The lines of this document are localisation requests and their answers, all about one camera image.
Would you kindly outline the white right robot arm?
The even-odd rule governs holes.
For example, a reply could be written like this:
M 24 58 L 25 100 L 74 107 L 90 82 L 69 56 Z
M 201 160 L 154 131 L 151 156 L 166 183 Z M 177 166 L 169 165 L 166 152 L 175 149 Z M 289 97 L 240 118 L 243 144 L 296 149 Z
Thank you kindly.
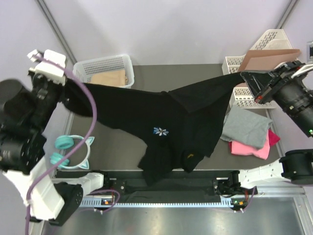
M 275 101 L 307 137 L 312 137 L 313 92 L 303 84 L 312 70 L 312 64 L 296 60 L 281 63 L 271 71 L 246 70 L 240 75 L 256 103 Z M 291 150 L 268 165 L 240 170 L 237 177 L 228 181 L 228 188 L 238 194 L 245 188 L 281 181 L 295 185 L 313 183 L 312 149 Z

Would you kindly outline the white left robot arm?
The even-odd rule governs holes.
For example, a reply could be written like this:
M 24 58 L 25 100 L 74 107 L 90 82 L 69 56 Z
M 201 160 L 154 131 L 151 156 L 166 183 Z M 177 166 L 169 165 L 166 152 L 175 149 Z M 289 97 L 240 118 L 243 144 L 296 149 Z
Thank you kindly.
M 93 191 L 106 194 L 111 183 L 101 173 L 54 183 L 47 173 L 43 131 L 60 101 L 63 86 L 32 73 L 33 89 L 17 79 L 0 84 L 0 168 L 30 208 L 32 222 L 62 226 Z

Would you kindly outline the black t shirt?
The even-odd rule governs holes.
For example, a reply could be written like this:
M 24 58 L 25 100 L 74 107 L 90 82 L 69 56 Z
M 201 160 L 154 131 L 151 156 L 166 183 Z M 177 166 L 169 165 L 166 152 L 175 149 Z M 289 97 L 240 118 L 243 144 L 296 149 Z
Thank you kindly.
M 233 88 L 239 73 L 219 76 L 168 92 L 147 92 L 95 85 L 97 120 L 143 140 L 146 151 L 138 167 L 148 185 L 173 169 L 191 172 L 210 157 L 222 134 Z

